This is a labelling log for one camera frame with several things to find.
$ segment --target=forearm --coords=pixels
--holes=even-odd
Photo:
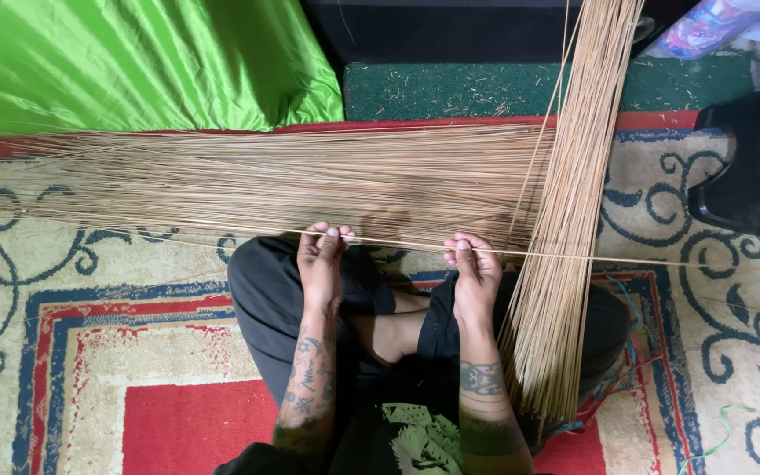
[[[272,445],[320,468],[330,449],[336,395],[335,311],[305,311]]]
[[[503,383],[493,330],[460,325],[459,436],[466,473],[533,472]]]

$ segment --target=person's left hand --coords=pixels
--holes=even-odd
[[[330,317],[336,314],[342,303],[339,264],[356,233],[350,226],[329,227],[327,221],[319,221],[307,231],[327,234],[318,241],[311,234],[301,234],[297,260],[304,287],[304,311],[321,312]]]

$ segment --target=black pants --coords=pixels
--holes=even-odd
[[[230,295],[242,336],[263,381],[279,406],[286,393],[298,330],[303,314],[303,289],[296,264],[297,242],[281,237],[255,237],[234,252],[228,265]],[[337,334],[337,416],[346,415],[365,394],[361,388],[376,386],[387,378],[388,369],[365,352],[349,331],[347,315],[392,314],[395,301],[377,272],[371,255],[363,246],[351,246],[342,257],[343,303]],[[448,388],[448,410],[458,408],[459,327],[453,318],[453,291],[459,274],[432,290],[427,316],[418,338],[418,362],[401,371],[420,380],[430,379],[430,387]],[[494,308],[494,328],[500,329],[503,316],[518,279],[506,272],[500,282]],[[581,401],[603,380],[618,360],[629,333],[629,314],[623,303],[610,293],[591,286],[585,324],[581,380]],[[431,365],[424,374],[418,368]],[[437,371],[445,365],[449,371]],[[382,397],[382,389],[371,391]]]

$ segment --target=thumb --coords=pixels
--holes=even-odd
[[[474,252],[471,251],[471,243],[467,239],[459,239],[456,243],[456,265],[459,268],[459,275],[476,276]]]
[[[322,249],[318,252],[318,258],[328,262],[336,260],[336,254],[339,252],[341,237],[339,229],[335,227],[328,228],[328,234],[322,243]]]

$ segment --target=person's right hand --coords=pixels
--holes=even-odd
[[[453,239],[445,239],[444,245],[454,248],[444,253],[444,258],[459,267],[453,304],[453,316],[459,328],[493,333],[491,314],[503,270],[496,254],[477,252],[477,249],[492,249],[491,243],[470,232],[457,232]]]

